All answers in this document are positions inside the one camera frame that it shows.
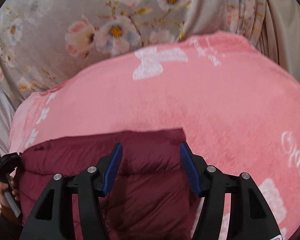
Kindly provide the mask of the person's left hand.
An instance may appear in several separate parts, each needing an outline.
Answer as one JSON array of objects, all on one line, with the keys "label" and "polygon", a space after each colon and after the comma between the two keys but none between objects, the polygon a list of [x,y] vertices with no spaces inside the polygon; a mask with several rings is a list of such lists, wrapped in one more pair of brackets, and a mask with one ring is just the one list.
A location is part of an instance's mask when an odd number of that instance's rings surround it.
[{"label": "person's left hand", "polygon": [[9,186],[13,187],[12,195],[14,196],[14,200],[16,202],[18,202],[20,200],[17,185],[14,182],[12,177],[10,177],[10,184],[0,182],[0,204],[1,204],[0,211],[1,211],[2,215],[6,218],[8,218],[8,217],[15,218],[15,215],[14,215],[13,211],[11,210],[11,208],[4,196],[4,192],[8,190]]}]

